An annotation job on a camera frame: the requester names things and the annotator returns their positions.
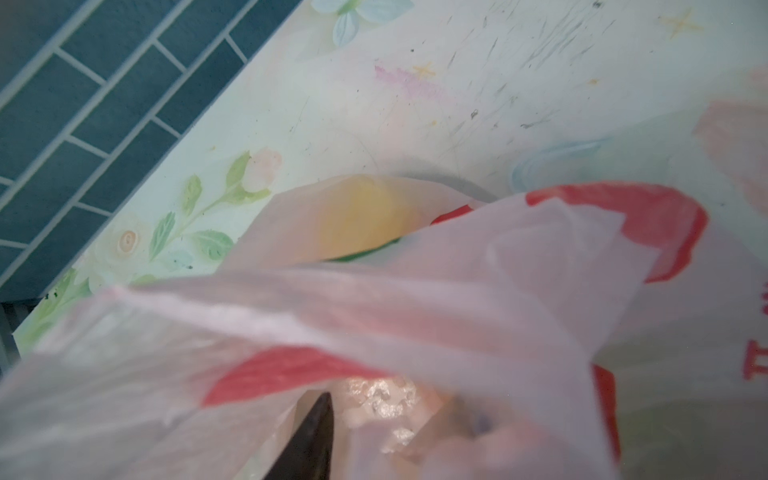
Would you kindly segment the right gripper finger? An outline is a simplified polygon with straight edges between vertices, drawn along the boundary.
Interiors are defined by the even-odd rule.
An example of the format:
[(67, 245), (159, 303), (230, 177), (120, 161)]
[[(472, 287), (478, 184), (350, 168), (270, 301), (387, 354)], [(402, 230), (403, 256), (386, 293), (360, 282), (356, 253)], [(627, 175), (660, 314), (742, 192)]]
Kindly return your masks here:
[(329, 480), (334, 440), (334, 410), (329, 392), (322, 393), (264, 480)]

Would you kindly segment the pink plastic bag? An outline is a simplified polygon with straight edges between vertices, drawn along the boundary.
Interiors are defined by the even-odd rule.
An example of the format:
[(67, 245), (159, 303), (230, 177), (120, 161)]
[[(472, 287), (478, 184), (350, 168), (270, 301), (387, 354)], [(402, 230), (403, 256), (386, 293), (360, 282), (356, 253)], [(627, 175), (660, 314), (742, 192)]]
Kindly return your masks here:
[(402, 179), (423, 226), (322, 260), (342, 179), (211, 275), (75, 305), (2, 381), (2, 477), (265, 473), (324, 392), (333, 479), (766, 477), (767, 268), (696, 200)]

